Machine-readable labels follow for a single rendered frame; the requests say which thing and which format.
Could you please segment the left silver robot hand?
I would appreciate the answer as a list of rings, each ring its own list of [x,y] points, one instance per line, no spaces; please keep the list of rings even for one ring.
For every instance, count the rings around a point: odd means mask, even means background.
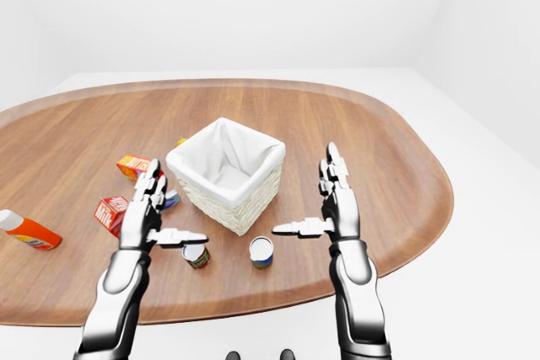
[[[135,185],[119,236],[120,250],[141,250],[149,253],[157,244],[163,249],[182,248],[189,244],[206,244],[209,238],[177,228],[161,228],[161,211],[165,206],[167,178],[160,173],[158,159],[152,159]]]

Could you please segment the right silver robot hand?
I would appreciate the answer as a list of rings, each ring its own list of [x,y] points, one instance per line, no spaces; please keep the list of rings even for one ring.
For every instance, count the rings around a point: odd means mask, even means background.
[[[300,239],[319,238],[328,234],[332,242],[358,239],[360,235],[359,206],[348,184],[348,168],[334,142],[326,148],[326,158],[318,166],[318,191],[323,197],[322,218],[305,218],[299,222],[279,224],[275,235],[296,235]]]

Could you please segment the white woven basket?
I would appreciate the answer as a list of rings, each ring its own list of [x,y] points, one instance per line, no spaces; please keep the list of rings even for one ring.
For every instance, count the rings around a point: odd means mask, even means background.
[[[166,155],[190,202],[242,236],[277,195],[285,144],[224,117]]]

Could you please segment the red milk carton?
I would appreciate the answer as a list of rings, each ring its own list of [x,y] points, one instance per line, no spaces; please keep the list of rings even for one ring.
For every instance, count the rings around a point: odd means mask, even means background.
[[[119,237],[128,200],[123,196],[101,198],[94,210],[96,220],[115,237]]]

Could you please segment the orange butter box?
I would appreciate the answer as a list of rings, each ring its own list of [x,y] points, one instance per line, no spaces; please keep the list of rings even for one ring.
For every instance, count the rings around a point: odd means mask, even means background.
[[[147,171],[150,162],[150,159],[128,153],[116,162],[116,166],[128,179],[137,180]]]

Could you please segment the red and green tin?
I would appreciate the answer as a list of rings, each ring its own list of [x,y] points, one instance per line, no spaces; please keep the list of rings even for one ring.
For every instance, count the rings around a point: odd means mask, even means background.
[[[210,253],[205,244],[185,245],[182,257],[193,269],[202,269],[210,261]]]

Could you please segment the blue and yellow tin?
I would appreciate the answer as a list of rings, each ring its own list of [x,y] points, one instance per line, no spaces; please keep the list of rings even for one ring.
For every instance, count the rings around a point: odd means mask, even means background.
[[[265,236],[254,238],[250,243],[249,252],[251,263],[255,268],[266,268],[273,262],[273,242]]]

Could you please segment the orange bottle with white cap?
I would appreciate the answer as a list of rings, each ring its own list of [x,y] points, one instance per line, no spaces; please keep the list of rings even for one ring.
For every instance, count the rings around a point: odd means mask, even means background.
[[[8,209],[0,210],[0,229],[36,250],[52,250],[62,242],[60,235]]]

